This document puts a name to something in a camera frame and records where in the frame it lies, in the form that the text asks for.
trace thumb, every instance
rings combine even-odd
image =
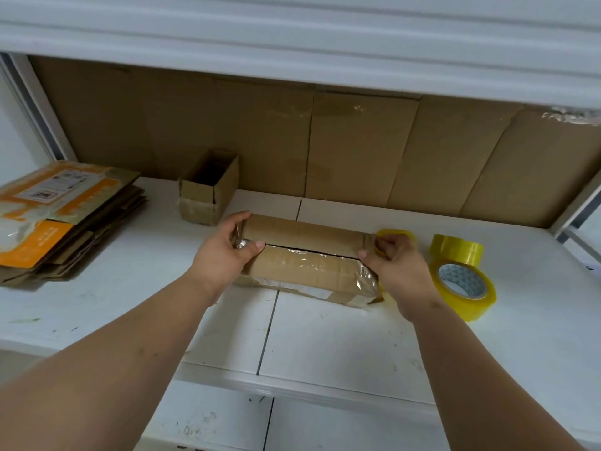
[[[369,267],[372,271],[380,274],[380,271],[384,267],[384,263],[386,262],[383,258],[380,258],[375,253],[370,253],[366,250],[361,250],[359,252],[359,259],[363,262],[364,265]]]
[[[264,248],[265,242],[249,241],[245,246],[236,251],[238,257],[246,264],[263,251]]]

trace white wall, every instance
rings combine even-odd
[[[49,151],[0,69],[0,184],[50,161]]]

